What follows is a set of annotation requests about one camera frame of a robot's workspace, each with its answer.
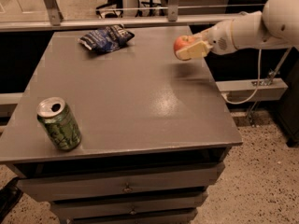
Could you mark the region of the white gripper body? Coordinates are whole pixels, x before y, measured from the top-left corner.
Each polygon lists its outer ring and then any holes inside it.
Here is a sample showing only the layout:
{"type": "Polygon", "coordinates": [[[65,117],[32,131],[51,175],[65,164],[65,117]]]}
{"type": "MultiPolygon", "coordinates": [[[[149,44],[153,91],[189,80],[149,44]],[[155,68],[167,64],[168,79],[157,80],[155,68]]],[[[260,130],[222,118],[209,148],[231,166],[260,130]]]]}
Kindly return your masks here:
{"type": "Polygon", "coordinates": [[[221,21],[207,29],[207,37],[211,51],[217,55],[236,52],[233,40],[233,20],[221,21]]]}

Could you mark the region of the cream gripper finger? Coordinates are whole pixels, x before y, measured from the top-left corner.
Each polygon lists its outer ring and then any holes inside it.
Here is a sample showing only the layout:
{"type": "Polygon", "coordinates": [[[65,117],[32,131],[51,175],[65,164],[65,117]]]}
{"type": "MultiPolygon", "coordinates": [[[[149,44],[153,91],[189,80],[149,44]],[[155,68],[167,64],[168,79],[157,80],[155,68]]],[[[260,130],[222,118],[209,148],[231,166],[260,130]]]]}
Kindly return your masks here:
{"type": "Polygon", "coordinates": [[[196,41],[201,40],[201,41],[208,42],[209,41],[209,29],[205,29],[199,33],[196,33],[193,35],[193,37],[196,41]]]}
{"type": "Polygon", "coordinates": [[[199,40],[177,50],[175,54],[180,60],[187,61],[190,59],[205,58],[211,49],[212,46],[206,41],[199,40]]]}

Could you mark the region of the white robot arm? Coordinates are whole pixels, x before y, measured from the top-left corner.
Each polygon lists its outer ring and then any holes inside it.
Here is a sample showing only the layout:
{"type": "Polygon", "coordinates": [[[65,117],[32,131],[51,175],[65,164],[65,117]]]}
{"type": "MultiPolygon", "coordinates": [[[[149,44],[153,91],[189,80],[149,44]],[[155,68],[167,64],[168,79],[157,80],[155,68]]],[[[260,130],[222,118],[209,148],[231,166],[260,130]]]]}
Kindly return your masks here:
{"type": "Polygon", "coordinates": [[[299,49],[299,0],[268,0],[262,11],[220,21],[195,35],[182,35],[174,53],[182,61],[240,49],[299,49]]]}

